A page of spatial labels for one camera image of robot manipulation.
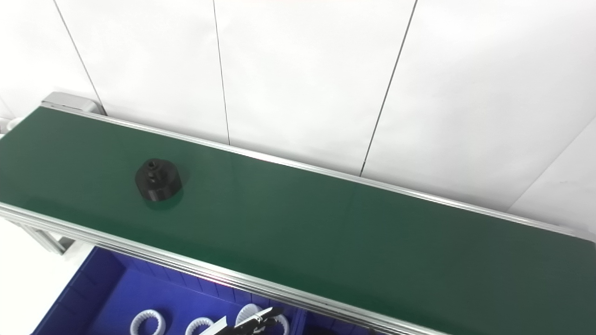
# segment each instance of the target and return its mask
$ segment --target green conveyor belt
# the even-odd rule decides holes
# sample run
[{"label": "green conveyor belt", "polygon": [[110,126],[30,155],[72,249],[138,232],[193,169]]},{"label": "green conveyor belt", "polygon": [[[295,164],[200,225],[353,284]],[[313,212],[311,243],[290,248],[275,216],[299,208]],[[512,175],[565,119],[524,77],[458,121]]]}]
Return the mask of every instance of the green conveyor belt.
[{"label": "green conveyor belt", "polygon": [[596,334],[593,242],[62,111],[0,140],[0,201],[453,335]]}]

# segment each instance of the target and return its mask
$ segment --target blue plastic bin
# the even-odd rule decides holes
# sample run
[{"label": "blue plastic bin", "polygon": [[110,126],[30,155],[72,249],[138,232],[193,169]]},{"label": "blue plastic bin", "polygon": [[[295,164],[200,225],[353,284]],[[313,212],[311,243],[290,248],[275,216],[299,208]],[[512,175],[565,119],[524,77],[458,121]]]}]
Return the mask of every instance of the blue plastic bin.
[{"label": "blue plastic bin", "polygon": [[[303,310],[293,306],[94,248],[33,334],[127,335],[138,312],[155,309],[164,316],[166,335],[184,335],[198,317],[215,322],[226,315],[233,324],[248,303],[284,307],[290,335],[297,333],[295,321],[305,317]],[[149,319],[139,333],[151,334],[156,325],[156,320]],[[283,328],[278,324],[267,333],[282,335]]]}]

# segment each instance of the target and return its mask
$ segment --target white plastic ring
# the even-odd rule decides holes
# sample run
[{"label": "white plastic ring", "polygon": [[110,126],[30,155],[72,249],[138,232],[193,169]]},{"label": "white plastic ring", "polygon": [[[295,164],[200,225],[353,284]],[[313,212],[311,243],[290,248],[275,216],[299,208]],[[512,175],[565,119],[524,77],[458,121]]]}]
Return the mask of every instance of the white plastic ring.
[{"label": "white plastic ring", "polygon": [[210,318],[196,318],[188,324],[186,333],[184,333],[184,334],[185,335],[193,335],[193,331],[202,325],[211,327],[211,326],[213,326],[213,321],[211,321]]},{"label": "white plastic ring", "polygon": [[163,335],[166,332],[166,321],[159,312],[153,309],[146,309],[135,316],[131,322],[131,335],[139,335],[139,327],[141,323],[147,319],[157,319],[157,329],[153,332],[153,335]]},{"label": "white plastic ring", "polygon": [[14,127],[16,127],[21,121],[23,121],[22,117],[17,117],[15,119],[12,119],[10,121],[8,121],[8,123],[6,124],[6,129],[8,131],[11,131],[14,129]]},{"label": "white plastic ring", "polygon": [[282,327],[284,327],[284,335],[288,335],[290,332],[290,323],[288,322],[288,319],[283,315],[278,315],[275,319],[282,325]]},{"label": "white plastic ring", "polygon": [[[254,303],[249,303],[248,305],[242,307],[242,309],[240,309],[240,312],[238,312],[238,316],[236,316],[236,325],[238,325],[242,321],[252,317],[254,314],[257,314],[258,312],[260,312],[262,310],[263,309],[261,307],[258,307]],[[255,334],[260,333],[264,329],[265,329],[264,327],[257,329],[254,331],[254,333]]]}]

